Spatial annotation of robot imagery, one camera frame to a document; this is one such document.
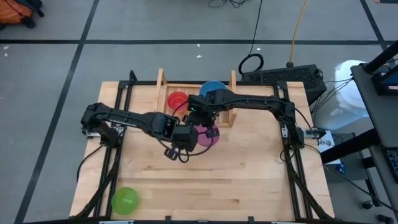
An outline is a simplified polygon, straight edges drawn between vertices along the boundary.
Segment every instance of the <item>wooden tabletop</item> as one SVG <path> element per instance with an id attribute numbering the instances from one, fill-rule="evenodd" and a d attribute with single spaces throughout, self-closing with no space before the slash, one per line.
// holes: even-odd
<path id="1" fill-rule="evenodd" d="M 113 107 L 118 82 L 103 82 L 99 102 Z M 302 83 L 288 83 L 290 100 L 311 122 Z M 270 86 L 237 86 L 239 94 L 273 95 Z M 130 111 L 154 111 L 155 85 L 134 85 Z M 297 123 L 307 129 L 296 113 Z M 88 140 L 85 156 L 98 147 L 99 139 Z M 306 144 L 317 147 L 316 140 Z M 197 146 L 194 150 L 204 148 Z M 112 214 L 112 219 L 247 220 L 294 221 L 292 200 L 282 150 L 279 124 L 268 111 L 237 109 L 232 128 L 220 128 L 220 140 L 207 153 L 182 164 L 166 158 L 164 148 L 140 129 L 125 133 L 116 189 L 131 187 L 141 198 L 130 215 Z M 89 158 L 81 168 L 70 214 L 77 214 L 98 188 L 105 150 Z M 334 217 L 319 153 L 302 149 L 309 191 L 323 209 Z M 305 217 L 302 194 L 297 188 L 301 216 Z M 104 194 L 104 214 L 108 191 Z"/>

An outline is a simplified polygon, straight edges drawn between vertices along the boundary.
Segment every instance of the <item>black floor stripe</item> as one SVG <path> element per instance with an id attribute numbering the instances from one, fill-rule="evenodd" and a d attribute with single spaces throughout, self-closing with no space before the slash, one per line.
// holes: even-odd
<path id="1" fill-rule="evenodd" d="M 39 158 L 37 159 L 32 176 L 30 177 L 29 184 L 26 188 L 24 198 L 22 199 L 22 202 L 19 207 L 17 217 L 16 217 L 14 223 L 22 223 L 25 219 L 27 209 L 29 207 L 30 201 L 32 200 L 32 196 L 33 196 L 33 193 L 34 193 L 36 185 L 37 185 L 37 181 L 39 180 L 40 173 L 43 169 L 44 161 L 45 161 L 45 158 L 47 157 L 47 153 L 50 148 L 51 140 L 53 138 L 55 128 L 57 127 L 57 123 L 60 118 L 61 111 L 62 111 L 63 105 L 65 103 L 65 99 L 67 98 L 68 90 L 69 90 L 70 84 L 72 82 L 73 75 L 75 74 L 75 70 L 76 70 L 77 64 L 79 62 L 81 51 L 83 50 L 84 40 L 87 38 L 91 22 L 93 21 L 94 14 L 95 14 L 95 11 L 96 11 L 96 8 L 98 5 L 98 1 L 99 0 L 93 1 L 93 5 L 92 5 L 90 13 L 88 15 L 85 28 L 84 28 L 83 33 L 80 38 L 80 42 L 78 44 L 78 47 L 76 49 L 75 55 L 72 60 L 72 63 L 70 65 L 68 75 L 65 79 L 65 83 L 63 84 L 60 98 L 58 99 L 57 106 L 55 107 L 55 112 L 52 116 L 49 129 L 47 130 L 47 134 L 45 135 L 45 139 L 44 139 L 42 148 L 40 150 Z"/>
<path id="2" fill-rule="evenodd" d="M 382 48 L 383 50 L 386 50 L 386 49 L 387 49 L 387 44 L 385 43 L 384 38 L 383 38 L 383 36 L 381 35 L 380 29 L 379 29 L 379 27 L 377 26 L 376 21 L 375 21 L 374 18 L 373 18 L 372 12 L 371 12 L 371 10 L 369 9 L 368 4 L 366 3 L 365 0 L 361 0 L 361 4 L 362 4 L 363 9 L 365 10 L 366 16 L 367 16 L 368 19 L 369 19 L 369 22 L 371 23 L 373 32 L 374 32 L 374 34 L 376 35 L 378 41 L 380 42 L 381 48 Z"/>
<path id="3" fill-rule="evenodd" d="M 252 40 L 86 40 L 85 44 L 251 44 Z M 290 45 L 291 40 L 255 40 L 255 44 Z M 296 40 L 296 45 L 377 45 L 378 40 Z"/>
<path id="4" fill-rule="evenodd" d="M 84 44 L 150 45 L 150 44 L 251 44 L 252 40 L 85 40 Z M 79 44 L 80 40 L 0 40 L 0 44 Z M 290 45 L 291 40 L 255 40 L 255 44 Z M 379 40 L 296 40 L 296 45 L 377 45 Z"/>
<path id="5" fill-rule="evenodd" d="M 387 45 L 391 45 L 391 44 L 395 43 L 395 41 L 397 41 L 397 40 L 386 40 L 386 41 L 384 41 L 384 43 L 386 43 Z"/>
<path id="6" fill-rule="evenodd" d="M 380 0 L 380 3 L 398 4 L 398 0 Z"/>
<path id="7" fill-rule="evenodd" d="M 0 44 L 79 44 L 80 40 L 1 40 Z"/>

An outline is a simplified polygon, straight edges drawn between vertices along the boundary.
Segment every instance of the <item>black keyboard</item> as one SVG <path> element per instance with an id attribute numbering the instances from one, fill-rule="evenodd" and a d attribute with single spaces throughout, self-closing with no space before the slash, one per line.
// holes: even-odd
<path id="1" fill-rule="evenodd" d="M 320 76 L 317 73 L 316 65 L 303 65 L 291 68 L 278 68 L 263 70 L 258 72 L 244 73 L 242 81 L 246 82 L 276 82 L 276 81 L 287 81 L 287 82 L 303 82 L 305 89 L 313 89 L 317 87 L 317 81 Z"/>
<path id="2" fill-rule="evenodd" d="M 390 167 L 391 173 L 398 184 L 398 149 L 386 149 L 384 150 L 384 155 L 386 157 L 388 166 Z"/>

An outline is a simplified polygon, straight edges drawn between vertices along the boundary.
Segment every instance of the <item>wooden slot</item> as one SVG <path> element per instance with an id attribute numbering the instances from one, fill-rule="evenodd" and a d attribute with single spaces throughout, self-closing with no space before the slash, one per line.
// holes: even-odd
<path id="1" fill-rule="evenodd" d="M 163 112 L 168 115 L 173 115 L 173 110 L 167 105 L 167 97 L 175 92 L 182 91 L 189 95 L 199 95 L 201 85 L 191 85 L 191 84 L 177 84 L 177 83 L 167 83 L 166 75 L 163 68 L 159 69 L 159 74 L 157 76 L 156 90 L 157 99 L 155 101 L 156 111 Z M 231 72 L 231 77 L 228 83 L 228 89 L 236 93 L 236 72 L 233 70 Z M 174 116 L 178 116 L 180 119 L 183 118 L 188 111 L 176 112 Z M 230 110 L 221 112 L 216 120 L 216 125 L 219 127 L 230 128 L 232 127 L 236 118 L 236 110 Z"/>

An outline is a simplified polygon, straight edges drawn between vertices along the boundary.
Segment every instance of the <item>keyboard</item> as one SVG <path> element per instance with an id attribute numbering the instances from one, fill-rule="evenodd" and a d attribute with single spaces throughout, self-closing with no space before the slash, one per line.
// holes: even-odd
<path id="1" fill-rule="evenodd" d="M 275 83 L 277 81 L 303 82 L 309 105 L 326 91 L 323 77 L 318 72 L 316 65 L 247 72 L 242 75 L 241 81 L 260 84 Z"/>
<path id="2" fill-rule="evenodd" d="M 398 149 L 386 149 L 384 150 L 388 166 L 390 167 L 391 174 L 394 176 L 396 183 L 398 184 Z"/>

